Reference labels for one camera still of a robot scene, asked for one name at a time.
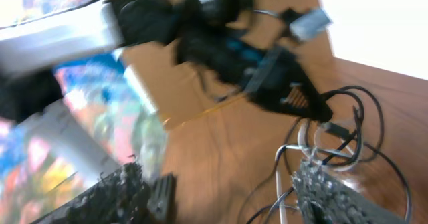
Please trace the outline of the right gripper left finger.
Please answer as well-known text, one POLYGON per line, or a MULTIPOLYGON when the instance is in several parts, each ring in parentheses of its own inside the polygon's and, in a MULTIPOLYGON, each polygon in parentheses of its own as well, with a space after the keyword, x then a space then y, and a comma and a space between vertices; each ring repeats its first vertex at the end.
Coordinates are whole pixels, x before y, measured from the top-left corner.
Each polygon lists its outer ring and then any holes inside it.
POLYGON ((102 177, 71 201, 35 220, 35 223, 172 223, 176 177, 172 174, 149 184, 142 167, 128 163, 102 177))

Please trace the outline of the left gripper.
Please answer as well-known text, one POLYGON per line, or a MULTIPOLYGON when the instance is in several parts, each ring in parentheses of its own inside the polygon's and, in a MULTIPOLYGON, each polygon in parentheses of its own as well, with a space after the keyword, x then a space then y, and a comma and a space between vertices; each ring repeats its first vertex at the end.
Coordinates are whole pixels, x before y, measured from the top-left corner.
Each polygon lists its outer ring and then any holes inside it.
POLYGON ((332 118, 296 56, 278 45, 260 49, 224 29, 188 29, 180 36, 176 61, 205 66, 223 83, 249 86, 249 99, 266 111, 320 122, 332 118))

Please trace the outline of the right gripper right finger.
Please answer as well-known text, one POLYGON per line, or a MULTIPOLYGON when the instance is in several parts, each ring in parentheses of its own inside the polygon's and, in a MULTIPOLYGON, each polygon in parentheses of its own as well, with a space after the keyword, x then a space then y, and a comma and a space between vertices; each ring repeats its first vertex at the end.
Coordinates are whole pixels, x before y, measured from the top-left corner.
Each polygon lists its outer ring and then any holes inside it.
POLYGON ((366 199, 307 160, 300 162, 292 182, 305 223, 406 223, 402 217, 366 199))

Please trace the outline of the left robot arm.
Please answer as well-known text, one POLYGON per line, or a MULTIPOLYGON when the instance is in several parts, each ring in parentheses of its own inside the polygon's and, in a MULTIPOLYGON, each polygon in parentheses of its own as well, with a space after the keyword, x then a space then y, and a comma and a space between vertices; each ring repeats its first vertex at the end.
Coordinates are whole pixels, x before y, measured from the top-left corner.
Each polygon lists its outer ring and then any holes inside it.
POLYGON ((77 123, 52 67, 70 60, 157 42, 177 42, 176 62, 193 62, 269 112, 320 122, 332 110, 294 54, 258 49, 229 28, 255 0, 91 0, 1 30, 1 117, 52 141, 78 174, 95 183, 119 164, 77 123))

